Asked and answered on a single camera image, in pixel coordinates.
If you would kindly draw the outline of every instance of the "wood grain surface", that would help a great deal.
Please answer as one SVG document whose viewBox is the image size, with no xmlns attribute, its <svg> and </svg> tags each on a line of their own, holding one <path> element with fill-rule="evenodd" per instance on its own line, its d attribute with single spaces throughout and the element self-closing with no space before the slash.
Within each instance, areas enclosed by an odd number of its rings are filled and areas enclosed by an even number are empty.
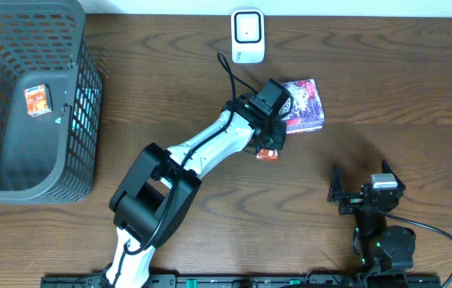
<svg viewBox="0 0 452 288">
<path fill-rule="evenodd" d="M 215 57 L 230 56 L 229 17 L 92 15 L 86 41 L 105 85 L 94 190 L 74 205 L 0 205 L 0 287 L 38 287 L 44 275 L 111 262 L 108 201 L 138 152 L 194 136 L 230 98 Z M 231 65 L 255 87 L 314 78 L 326 123 L 289 136 L 278 162 L 235 154 L 211 171 L 152 267 L 296 274 L 360 266 L 353 217 L 326 202 L 333 162 L 358 189 L 386 159 L 407 185 L 394 214 L 452 233 L 452 19 L 267 17 L 263 63 Z M 452 242 L 413 229 L 412 271 L 446 280 Z"/>
</svg>

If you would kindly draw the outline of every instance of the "secondary robot arm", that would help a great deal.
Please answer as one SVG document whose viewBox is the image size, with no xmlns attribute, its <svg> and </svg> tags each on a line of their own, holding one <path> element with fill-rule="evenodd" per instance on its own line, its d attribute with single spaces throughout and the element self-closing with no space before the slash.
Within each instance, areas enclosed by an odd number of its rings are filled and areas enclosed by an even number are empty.
<svg viewBox="0 0 452 288">
<path fill-rule="evenodd" d="M 278 112 L 289 96 L 284 87 L 269 80 L 258 94 L 229 101 L 218 120 L 192 139 L 167 150 L 154 143 L 142 150 L 110 200 L 118 247 L 106 272 L 109 284 L 117 288 L 144 284 L 154 250 L 176 231 L 201 178 L 222 160 L 247 145 L 282 149 L 286 124 Z M 168 186 L 168 197 L 156 191 L 148 178 Z"/>
</svg>

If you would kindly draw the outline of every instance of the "black cable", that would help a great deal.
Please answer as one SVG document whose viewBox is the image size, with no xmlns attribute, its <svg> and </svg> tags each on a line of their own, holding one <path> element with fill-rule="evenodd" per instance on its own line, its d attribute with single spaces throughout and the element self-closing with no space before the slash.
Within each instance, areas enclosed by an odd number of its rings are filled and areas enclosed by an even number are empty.
<svg viewBox="0 0 452 288">
<path fill-rule="evenodd" d="M 330 270 L 327 269 L 326 267 L 316 267 L 316 268 L 313 268 L 313 269 L 312 269 L 311 271 L 309 271 L 309 273 L 306 275 L 306 282 L 307 282 L 307 283 L 310 283 L 310 277 L 311 277 L 311 275 L 315 274 L 317 270 L 325 270 L 325 271 L 327 271 L 328 273 L 330 273 Z M 336 284 L 338 284 L 338 285 L 341 284 L 341 282 L 336 278 L 336 276 L 334 276 L 334 275 L 332 275 L 332 274 L 331 274 L 330 276 L 332 276 L 332 278 L 336 281 Z"/>
<path fill-rule="evenodd" d="M 122 249 L 121 258 L 119 259 L 119 265 L 117 268 L 117 273 L 115 274 L 114 282 L 112 283 L 112 288 L 115 287 L 117 281 L 119 280 L 119 276 L 121 276 L 122 263 L 124 262 L 124 257 L 126 256 L 126 251 L 128 250 L 128 242 L 124 243 L 124 247 Z"/>
<path fill-rule="evenodd" d="M 254 152 L 248 151 L 248 150 L 246 150 L 247 147 L 255 148 L 256 150 L 255 150 Z M 261 149 L 261 148 L 260 148 L 259 144 L 247 144 L 247 146 L 245 146 L 245 148 L 243 149 L 243 152 L 255 156 L 255 155 L 257 155 L 257 154 L 259 153 L 260 149 Z"/>
<path fill-rule="evenodd" d="M 224 55 L 223 52 L 219 51 L 217 53 L 217 58 L 218 58 L 218 62 L 220 63 L 220 65 L 222 65 L 222 68 L 224 68 L 225 71 L 227 71 L 227 73 L 231 72 L 231 68 L 229 67 L 229 63 L 227 62 L 227 58 Z M 245 83 L 243 80 L 241 80 L 240 78 L 236 77 L 236 75 L 234 75 L 233 73 L 230 73 L 230 76 L 233 76 L 233 79 L 236 79 L 236 81 L 240 82 L 241 84 L 243 84 L 245 87 L 249 88 L 252 90 L 252 92 L 254 92 L 255 94 L 257 94 L 258 92 L 256 91 L 256 89 L 252 88 L 251 85 Z"/>
<path fill-rule="evenodd" d="M 407 223 L 407 224 L 411 224 L 411 225 L 414 225 L 414 226 L 418 226 L 418 227 L 421 227 L 421 228 L 425 228 L 425 229 L 431 230 L 431 231 L 433 231 L 433 232 L 435 232 L 435 233 L 437 233 L 437 234 L 440 234 L 440 235 L 442 235 L 442 236 L 445 236 L 446 238 L 448 238 L 449 240 L 452 241 L 452 235 L 449 234 L 449 233 L 447 233 L 447 232 L 445 232 L 445 231 L 443 231 L 443 230 L 440 230 L 439 228 L 435 228 L 435 227 L 429 226 L 429 225 L 427 225 L 427 224 L 423 224 L 423 223 L 420 223 L 420 222 L 416 222 L 416 221 L 413 221 L 413 220 L 409 220 L 409 219 L 406 219 L 406 218 L 402 218 L 402 217 L 399 217 L 399 216 L 395 216 L 395 215 L 389 214 L 389 213 L 387 213 L 387 212 L 384 212 L 384 211 L 380 210 L 380 209 L 379 209 L 378 207 L 376 207 L 376 206 L 373 206 L 373 208 L 374 208 L 375 211 L 377 211 L 380 215 L 386 216 L 386 217 L 391 218 L 391 219 L 394 219 L 394 220 L 398 220 L 398 221 L 400 221 L 400 222 L 404 222 L 404 223 Z M 448 277 L 448 279 L 444 282 L 444 284 L 442 284 L 441 288 L 446 288 L 446 287 L 448 287 L 448 285 L 449 285 L 451 282 L 452 282 L 452 271 L 451 271 L 451 274 L 450 274 L 450 276 Z"/>
</svg>

